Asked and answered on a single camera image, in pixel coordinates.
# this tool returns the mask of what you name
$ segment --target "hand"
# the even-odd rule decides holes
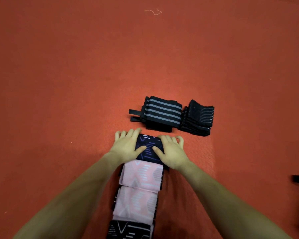
[[[141,146],[135,150],[136,140],[141,131],[141,128],[131,129],[127,134],[126,131],[117,131],[115,133],[115,142],[108,153],[117,155],[121,163],[136,159],[146,149],[146,146]]]
[[[185,162],[189,161],[183,150],[184,139],[181,136],[176,136],[179,143],[175,137],[160,135],[159,138],[162,140],[165,154],[157,147],[153,147],[153,150],[164,164],[172,169],[179,170]]]

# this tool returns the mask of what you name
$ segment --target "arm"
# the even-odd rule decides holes
[[[135,151],[140,131],[116,132],[111,150],[40,210],[14,239],[81,238],[112,173],[146,149],[142,146]]]
[[[186,156],[184,140],[160,136],[165,154],[153,147],[163,163],[178,170],[191,185],[213,224],[224,239],[291,239],[263,214],[243,202],[198,168]]]

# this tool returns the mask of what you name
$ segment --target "forearm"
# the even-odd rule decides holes
[[[14,238],[80,238],[120,158],[104,155],[39,211]]]
[[[179,172],[192,186],[224,239],[291,238],[192,162],[186,162]]]

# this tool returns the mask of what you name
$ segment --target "string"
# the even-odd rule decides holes
[[[162,12],[161,12],[160,10],[158,10],[157,8],[156,8],[156,10],[159,11],[159,13],[155,14],[152,10],[145,10],[145,11],[151,11],[154,15],[158,15],[158,14],[161,14],[161,13],[162,13]]]

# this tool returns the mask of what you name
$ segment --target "orange-red floor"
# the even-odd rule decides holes
[[[289,181],[299,174],[299,0],[0,0],[0,239],[107,152],[117,130],[137,128],[128,109],[145,96],[214,105],[211,136],[173,134],[299,239]],[[105,238],[117,183],[85,238]],[[154,238],[219,238],[174,171]]]

